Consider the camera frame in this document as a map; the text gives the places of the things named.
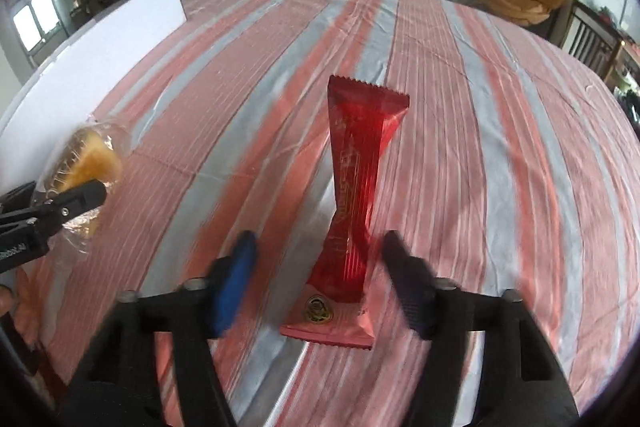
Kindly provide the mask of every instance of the plastic bag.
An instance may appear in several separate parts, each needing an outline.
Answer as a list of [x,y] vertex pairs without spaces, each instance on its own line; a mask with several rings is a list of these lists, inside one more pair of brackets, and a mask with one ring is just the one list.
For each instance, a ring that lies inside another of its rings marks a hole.
[[[70,138],[61,140],[50,154],[36,184],[33,204],[46,203],[61,192],[93,179],[105,185],[107,198],[112,197],[129,153],[130,136],[121,125],[110,121],[84,124]],[[68,241],[75,251],[87,254],[100,210],[101,207],[94,208],[67,221],[53,241]]]
[[370,348],[374,334],[365,305],[366,274],[378,163],[409,108],[409,97],[333,75],[327,95],[336,211],[318,261],[280,333]]

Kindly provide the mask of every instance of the blue gripper pad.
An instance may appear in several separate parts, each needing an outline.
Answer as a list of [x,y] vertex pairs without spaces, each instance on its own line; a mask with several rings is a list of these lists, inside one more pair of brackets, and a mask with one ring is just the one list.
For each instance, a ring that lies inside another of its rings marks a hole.
[[253,232],[241,232],[228,257],[216,263],[224,263],[225,275],[212,285],[212,307],[209,327],[213,338],[218,338],[231,327],[238,313],[242,297],[254,272],[257,259],[257,241]]

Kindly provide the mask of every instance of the screw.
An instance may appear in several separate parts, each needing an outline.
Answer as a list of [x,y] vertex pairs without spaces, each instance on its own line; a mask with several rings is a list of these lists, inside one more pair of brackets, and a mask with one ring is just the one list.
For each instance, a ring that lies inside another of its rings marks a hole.
[[182,285],[185,290],[194,291],[202,290],[207,287],[206,279],[188,279]]
[[522,297],[520,297],[520,294],[514,289],[505,290],[502,298],[509,302],[522,302]]
[[455,290],[458,287],[455,282],[446,277],[438,277],[436,279],[436,286],[441,290]]
[[118,295],[118,301],[127,303],[127,302],[135,302],[138,300],[138,292],[133,290],[124,290],[124,292],[120,292]]

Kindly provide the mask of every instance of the window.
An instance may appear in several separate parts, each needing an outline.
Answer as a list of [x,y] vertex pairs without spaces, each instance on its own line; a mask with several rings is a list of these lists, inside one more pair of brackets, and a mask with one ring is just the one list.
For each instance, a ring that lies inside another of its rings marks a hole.
[[30,52],[40,39],[40,32],[38,31],[38,27],[36,26],[35,21],[33,20],[33,15],[31,13],[31,9],[29,6],[25,6],[22,8],[14,17],[15,27],[18,29],[18,35],[22,39],[22,44],[27,48],[27,51]]
[[43,32],[49,33],[60,22],[52,0],[32,0],[31,6],[33,6],[33,11],[36,12],[36,17]]
[[60,24],[60,19],[52,0],[31,0],[14,16],[15,28],[27,52],[40,42],[47,41],[47,35]]

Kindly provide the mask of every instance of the gold logo emblem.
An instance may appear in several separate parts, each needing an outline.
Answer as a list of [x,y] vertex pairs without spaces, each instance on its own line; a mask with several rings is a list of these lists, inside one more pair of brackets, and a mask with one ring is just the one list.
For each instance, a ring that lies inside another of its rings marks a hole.
[[334,312],[321,296],[314,295],[306,302],[305,318],[313,324],[324,324],[334,318]]

